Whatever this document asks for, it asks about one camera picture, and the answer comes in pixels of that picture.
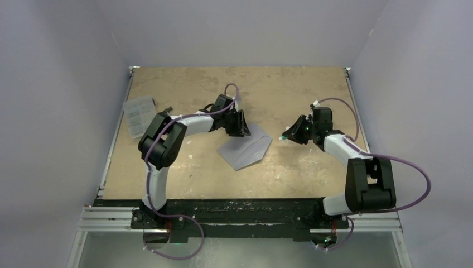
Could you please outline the grey envelope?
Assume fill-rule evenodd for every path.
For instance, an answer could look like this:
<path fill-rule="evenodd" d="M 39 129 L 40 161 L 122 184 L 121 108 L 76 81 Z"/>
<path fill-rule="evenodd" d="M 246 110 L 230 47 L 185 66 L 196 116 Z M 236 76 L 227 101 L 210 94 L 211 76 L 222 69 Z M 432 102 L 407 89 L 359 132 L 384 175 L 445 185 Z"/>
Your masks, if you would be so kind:
<path fill-rule="evenodd" d="M 235 171 L 261 161 L 272 142 L 272 138 L 256 123 L 250 122 L 248 127 L 250 136 L 231 137 L 217 149 Z"/>

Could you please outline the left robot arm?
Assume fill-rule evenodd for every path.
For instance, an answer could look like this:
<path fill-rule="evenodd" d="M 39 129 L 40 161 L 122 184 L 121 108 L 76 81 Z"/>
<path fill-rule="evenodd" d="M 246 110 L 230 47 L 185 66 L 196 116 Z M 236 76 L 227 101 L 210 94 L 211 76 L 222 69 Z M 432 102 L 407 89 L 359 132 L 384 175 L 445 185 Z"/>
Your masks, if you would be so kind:
<path fill-rule="evenodd" d="M 166 184 L 170 166 L 175 162 L 185 137 L 216 131 L 223 128 L 230 137 L 247 137 L 251 132 L 234 98 L 219 95 L 213 104 L 193 114 L 172 116 L 168 112 L 156 114 L 145 131 L 138 150 L 144 161 L 147 174 L 145 195 L 140 210 L 144 220 L 152 228 L 166 223 L 164 210 Z"/>

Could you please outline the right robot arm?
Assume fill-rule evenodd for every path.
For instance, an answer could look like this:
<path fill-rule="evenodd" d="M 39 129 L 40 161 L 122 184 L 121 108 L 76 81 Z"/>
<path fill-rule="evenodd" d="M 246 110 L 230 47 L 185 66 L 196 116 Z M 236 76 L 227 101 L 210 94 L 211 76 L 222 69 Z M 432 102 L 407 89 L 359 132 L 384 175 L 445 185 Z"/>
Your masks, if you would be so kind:
<path fill-rule="evenodd" d="M 330 108 L 311 109 L 311 114 L 299 116 L 281 139 L 302 145 L 312 141 L 346 168 L 344 193 L 325 197 L 323 206 L 313 212 L 314 222 L 327 227 L 337 215 L 394 208 L 396 194 L 390 160 L 369 156 L 342 131 L 334 129 Z"/>

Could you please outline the clear plastic organizer box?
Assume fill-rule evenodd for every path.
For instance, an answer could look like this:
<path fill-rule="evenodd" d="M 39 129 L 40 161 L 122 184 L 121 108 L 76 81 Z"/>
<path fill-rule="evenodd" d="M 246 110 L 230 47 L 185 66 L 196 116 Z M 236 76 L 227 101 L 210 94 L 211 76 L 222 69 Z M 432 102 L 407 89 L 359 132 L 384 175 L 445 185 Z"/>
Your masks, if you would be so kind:
<path fill-rule="evenodd" d="M 131 99 L 123 103 L 129 136 L 140 138 L 156 115 L 156 105 L 151 95 Z"/>

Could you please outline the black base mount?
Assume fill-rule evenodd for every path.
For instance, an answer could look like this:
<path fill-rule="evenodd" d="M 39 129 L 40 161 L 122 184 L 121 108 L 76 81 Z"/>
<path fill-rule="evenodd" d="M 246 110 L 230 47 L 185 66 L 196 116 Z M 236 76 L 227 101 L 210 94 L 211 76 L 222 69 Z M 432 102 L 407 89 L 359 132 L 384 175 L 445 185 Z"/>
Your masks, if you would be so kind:
<path fill-rule="evenodd" d="M 171 243 L 189 238 L 287 238 L 333 244 L 349 230 L 341 216 L 328 216 L 322 198 L 169 199 L 159 214 L 138 199 L 96 199 L 93 207 L 130 208 L 131 229 L 165 230 Z"/>

